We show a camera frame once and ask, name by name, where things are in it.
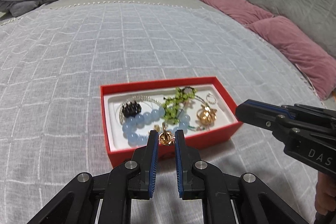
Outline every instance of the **blue bead bracelet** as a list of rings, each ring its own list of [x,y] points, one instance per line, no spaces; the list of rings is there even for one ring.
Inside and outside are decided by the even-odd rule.
[[[143,128],[144,125],[149,125],[152,122],[158,121],[165,115],[163,107],[159,109],[153,109],[152,112],[145,112],[143,114],[137,114],[135,117],[129,117],[122,125],[124,137],[127,138],[130,146],[142,146],[147,144],[148,135],[137,134],[137,128]],[[190,116],[184,113],[180,113],[180,123],[178,127],[174,127],[173,130],[168,129],[170,132],[175,133],[176,130],[182,129],[184,133],[187,133],[190,122]]]

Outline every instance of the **metal screw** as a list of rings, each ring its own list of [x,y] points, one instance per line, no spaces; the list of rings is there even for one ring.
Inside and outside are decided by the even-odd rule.
[[[251,173],[247,173],[243,176],[243,179],[246,181],[246,182],[255,182],[255,175],[251,174]]]
[[[195,163],[195,167],[197,169],[205,169],[206,167],[208,167],[208,164],[205,161],[198,161],[197,163]]]
[[[89,180],[90,176],[86,173],[81,173],[78,175],[77,180],[79,182],[87,182]]]
[[[137,164],[137,162],[134,161],[134,160],[129,160],[128,162],[125,163],[125,167],[126,167],[127,169],[134,169],[134,168],[137,167],[137,166],[138,166],[138,164]]]

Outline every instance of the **jewelry box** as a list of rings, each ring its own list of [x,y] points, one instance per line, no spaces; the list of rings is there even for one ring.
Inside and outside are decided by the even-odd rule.
[[[150,130],[162,131],[162,122],[172,136],[177,128],[183,129],[186,144],[197,149],[229,140],[242,125],[235,117],[236,103],[216,77],[103,85],[100,96],[105,146],[112,166],[129,160],[136,147],[146,145]],[[177,115],[176,105],[180,106]],[[160,144],[159,159],[174,153],[173,145]]]

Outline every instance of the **green beaded necklace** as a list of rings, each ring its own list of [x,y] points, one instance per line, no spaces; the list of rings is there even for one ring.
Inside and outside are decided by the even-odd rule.
[[[179,122],[178,119],[178,110],[180,109],[180,104],[185,105],[189,99],[195,98],[196,89],[186,86],[185,88],[176,88],[175,89],[175,97],[171,98],[163,98],[164,103],[162,107],[164,108],[166,114],[164,115],[164,119],[166,122],[170,122],[172,124],[177,124]]]

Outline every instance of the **gold pendant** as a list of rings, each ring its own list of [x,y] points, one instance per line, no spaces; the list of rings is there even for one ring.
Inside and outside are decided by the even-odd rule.
[[[174,134],[170,131],[166,131],[166,125],[162,123],[163,132],[159,135],[159,142],[163,145],[173,145],[175,143]]]
[[[211,108],[208,105],[201,106],[202,108],[197,111],[196,117],[202,125],[209,126],[217,119],[217,109]]]

